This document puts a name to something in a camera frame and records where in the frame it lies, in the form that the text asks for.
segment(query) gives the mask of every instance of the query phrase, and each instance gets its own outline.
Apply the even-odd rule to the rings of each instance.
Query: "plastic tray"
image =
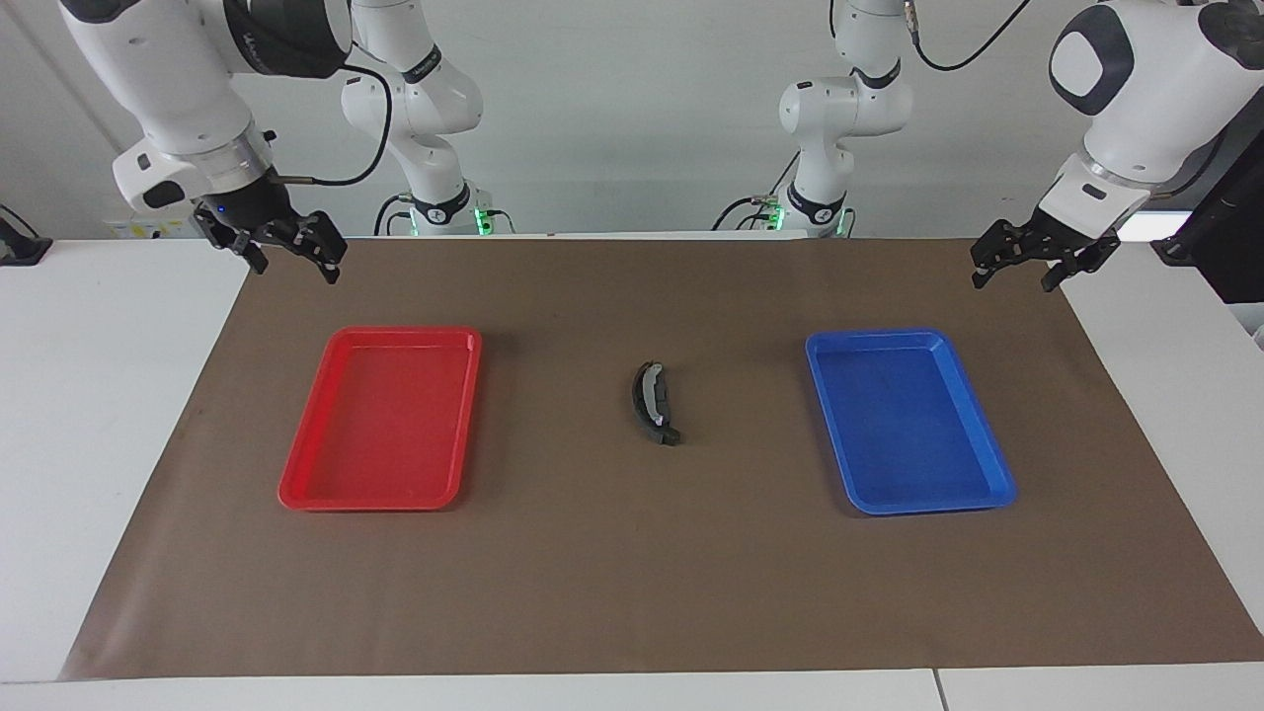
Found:
[[[482,338],[348,328],[325,348],[278,495],[306,511],[431,511],[460,488]]]
[[[847,496],[872,515],[995,509],[1016,487],[948,338],[820,333],[808,362]]]

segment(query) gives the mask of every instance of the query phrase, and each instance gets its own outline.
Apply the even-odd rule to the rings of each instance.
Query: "table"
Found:
[[[59,242],[37,268],[0,271],[0,681],[16,682],[0,686],[0,707],[1246,710],[1264,697],[1264,664],[43,683],[244,276],[198,242]],[[1264,353],[1196,271],[1163,267],[1145,245],[1066,292],[1261,625]]]

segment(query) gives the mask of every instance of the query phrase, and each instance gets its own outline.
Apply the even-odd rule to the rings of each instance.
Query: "blue tray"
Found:
[[[819,333],[808,362],[857,509],[881,516],[1014,501],[1014,478],[944,334]]]

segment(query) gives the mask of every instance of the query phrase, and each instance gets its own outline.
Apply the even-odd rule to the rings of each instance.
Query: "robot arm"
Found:
[[[276,244],[337,280],[346,250],[324,213],[298,215],[272,151],[231,72],[332,75],[350,51],[345,0],[62,0],[62,15],[106,87],[144,138],[114,162],[135,210],[193,200],[216,248],[262,273]]]
[[[978,288],[1028,259],[1057,262],[1045,291],[1097,271],[1124,220],[1264,86],[1264,18],[1241,1],[1100,3],[1062,32],[1049,77],[1092,127],[1031,220],[1000,220],[971,248]]]
[[[856,163],[841,142],[895,133],[909,121],[913,90],[900,77],[904,13],[904,0],[841,0],[836,48],[852,63],[851,75],[801,81],[781,96],[781,125],[800,149],[799,170],[777,196],[782,228],[833,234]]]
[[[416,0],[353,0],[351,15],[364,51],[394,70],[387,149],[408,180],[415,223],[425,234],[475,232],[483,226],[478,211],[490,207],[490,199],[465,180],[456,151],[439,137],[479,124],[478,86],[444,57]],[[346,120],[370,135],[386,119],[377,91],[358,78],[343,89]]]

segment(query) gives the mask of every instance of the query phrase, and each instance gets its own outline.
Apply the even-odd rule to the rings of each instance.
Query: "brown paper mat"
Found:
[[[968,277],[964,242],[362,242],[332,288],[278,257],[246,281],[63,677],[1264,659],[1066,300],[1033,272]],[[277,502],[321,350],[351,324],[484,334],[449,512]],[[847,504],[804,339],[899,326],[954,340],[1011,507]],[[651,358],[676,449],[631,411]]]

